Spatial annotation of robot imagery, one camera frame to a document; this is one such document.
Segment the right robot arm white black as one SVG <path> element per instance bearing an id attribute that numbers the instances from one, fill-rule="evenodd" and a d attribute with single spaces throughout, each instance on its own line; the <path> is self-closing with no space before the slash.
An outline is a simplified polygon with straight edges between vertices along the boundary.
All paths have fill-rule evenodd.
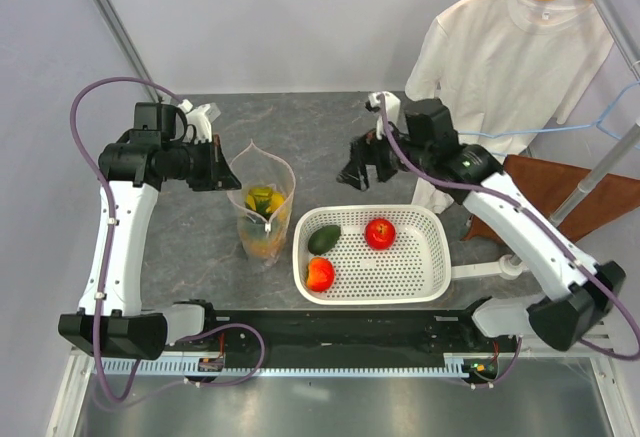
<path id="1" fill-rule="evenodd" d="M 567 351 L 613 307 L 626 279 L 614 261 L 597 262 L 571 243 L 521 193 L 501 163 L 478 144 L 462 144 L 440 99 L 406 107 L 389 92 L 369 95 L 374 129 L 352 140 L 338 181 L 365 191 L 368 167 L 380 182 L 412 172 L 487 224 L 538 281 L 543 297 L 531 304 L 486 302 L 458 325 L 458 338 L 477 351 L 506 324 L 522 324 L 545 344 Z"/>

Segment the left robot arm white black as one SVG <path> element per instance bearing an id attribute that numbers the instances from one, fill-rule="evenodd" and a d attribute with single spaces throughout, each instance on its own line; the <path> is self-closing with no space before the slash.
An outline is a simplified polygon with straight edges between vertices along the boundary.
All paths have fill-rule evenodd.
<path id="1" fill-rule="evenodd" d="M 89 355 L 155 360 L 185 338 L 198 350 L 219 339 L 213 307 L 191 299 L 164 310 L 141 303 L 141 268 L 147 229 L 161 186 L 185 182 L 195 192 L 238 190 L 212 122 L 214 104 L 139 103 L 134 125 L 105 147 L 98 168 L 101 216 L 91 272 L 76 312 L 59 318 L 59 334 Z"/>

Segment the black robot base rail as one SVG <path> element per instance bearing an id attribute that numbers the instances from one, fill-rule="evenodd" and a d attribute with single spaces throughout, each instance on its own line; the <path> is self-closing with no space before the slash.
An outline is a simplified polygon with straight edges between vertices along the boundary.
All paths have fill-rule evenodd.
<path id="1" fill-rule="evenodd" d="M 464 310 L 219 310 L 208 327 L 255 328 L 266 345 L 265 369 L 440 367 L 447 353 L 516 349 L 514 337 L 488 338 L 477 329 L 471 314 L 483 302 Z"/>

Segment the clear zip top bag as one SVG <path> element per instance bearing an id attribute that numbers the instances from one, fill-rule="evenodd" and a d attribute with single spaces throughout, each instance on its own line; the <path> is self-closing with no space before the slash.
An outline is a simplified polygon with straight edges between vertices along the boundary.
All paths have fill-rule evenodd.
<path id="1" fill-rule="evenodd" d="M 287 241 L 296 177 L 284 159 L 255 143 L 232 159 L 230 169 L 242 183 L 227 193 L 240 242 L 253 269 L 269 268 Z"/>

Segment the green avocado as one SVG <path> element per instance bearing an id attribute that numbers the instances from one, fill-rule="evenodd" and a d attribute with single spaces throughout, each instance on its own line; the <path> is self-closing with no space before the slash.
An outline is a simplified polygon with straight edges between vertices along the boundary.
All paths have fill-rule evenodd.
<path id="1" fill-rule="evenodd" d="M 341 237 L 341 227 L 327 225 L 317 229 L 308 239 L 307 249 L 313 255 L 324 255 L 332 250 Z"/>

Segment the red orange peach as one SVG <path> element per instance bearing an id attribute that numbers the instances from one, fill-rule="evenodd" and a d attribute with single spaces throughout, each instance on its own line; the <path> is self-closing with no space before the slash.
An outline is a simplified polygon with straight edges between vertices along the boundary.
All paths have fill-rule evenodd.
<path id="1" fill-rule="evenodd" d="M 335 280 L 332 263 L 322 257 L 313 257 L 307 267 L 306 287 L 313 292 L 325 292 L 331 288 Z"/>

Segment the red apple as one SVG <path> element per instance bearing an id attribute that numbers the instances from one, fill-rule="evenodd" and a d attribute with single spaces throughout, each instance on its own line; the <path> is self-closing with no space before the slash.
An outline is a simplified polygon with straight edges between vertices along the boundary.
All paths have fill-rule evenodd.
<path id="1" fill-rule="evenodd" d="M 371 249 L 388 250 L 396 240 L 396 228 L 389 220 L 376 218 L 366 225 L 364 237 Z"/>

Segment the orange toy pineapple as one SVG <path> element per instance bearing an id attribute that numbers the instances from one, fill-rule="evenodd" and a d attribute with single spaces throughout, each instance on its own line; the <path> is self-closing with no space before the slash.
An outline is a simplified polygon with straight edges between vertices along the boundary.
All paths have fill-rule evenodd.
<path id="1" fill-rule="evenodd" d="M 245 214 L 238 222 L 239 236 L 250 257 L 276 259 L 286 240 L 289 210 L 285 195 L 271 186 L 251 187 L 245 197 Z"/>

